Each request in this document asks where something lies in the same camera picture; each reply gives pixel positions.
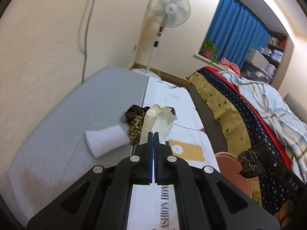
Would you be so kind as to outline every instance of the brown paper tag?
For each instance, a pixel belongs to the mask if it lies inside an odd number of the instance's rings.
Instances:
[[[199,145],[187,144],[172,139],[168,141],[168,144],[172,148],[172,153],[174,156],[191,161],[205,161],[203,149]]]

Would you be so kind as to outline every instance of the fan pole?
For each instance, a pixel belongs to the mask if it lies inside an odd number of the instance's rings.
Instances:
[[[150,57],[149,57],[149,60],[148,60],[148,64],[147,64],[147,67],[146,67],[146,73],[149,72],[151,59],[154,55],[154,52],[156,51],[156,48],[158,47],[158,44],[159,44],[160,39],[162,37],[163,30],[164,30],[164,27],[161,26],[160,29],[159,29],[159,32],[157,33],[156,41],[153,44],[153,48],[152,48],[152,51],[151,51],[151,54],[150,54]]]

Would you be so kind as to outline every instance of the red trim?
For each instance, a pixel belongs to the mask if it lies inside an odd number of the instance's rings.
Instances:
[[[226,78],[224,78],[222,75],[218,74],[217,72],[219,72],[219,70],[217,70],[216,68],[213,67],[204,67],[205,69],[212,71],[217,77],[219,77],[221,80],[223,80],[227,85],[229,85],[239,96],[240,98],[251,108],[251,110],[253,111],[253,113],[256,115],[256,117],[258,118],[259,122],[261,123],[261,125],[263,126],[263,128],[265,129],[266,133],[268,134],[268,136],[271,138],[271,141],[273,142],[273,144],[275,145],[281,159],[283,160],[284,164],[291,170],[291,161],[289,159],[289,157],[287,156],[283,146],[281,145],[281,143],[279,142],[279,140],[277,139],[276,135],[274,134],[274,132],[272,131],[272,129],[266,124],[266,122],[263,121],[262,117],[259,115],[259,113],[255,110],[255,108],[239,93],[238,88],[230,83]]]

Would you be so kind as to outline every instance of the pink clothing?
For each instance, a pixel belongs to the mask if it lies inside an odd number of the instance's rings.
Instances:
[[[241,76],[240,68],[235,64],[229,62],[225,57],[221,58],[220,60],[221,66],[227,69],[228,71]]]

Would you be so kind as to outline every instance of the storage box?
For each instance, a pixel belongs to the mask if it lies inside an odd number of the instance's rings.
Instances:
[[[256,67],[266,69],[269,62],[266,60],[266,58],[257,50],[254,48],[250,48],[248,50],[247,56],[245,58],[249,63],[253,64]]]

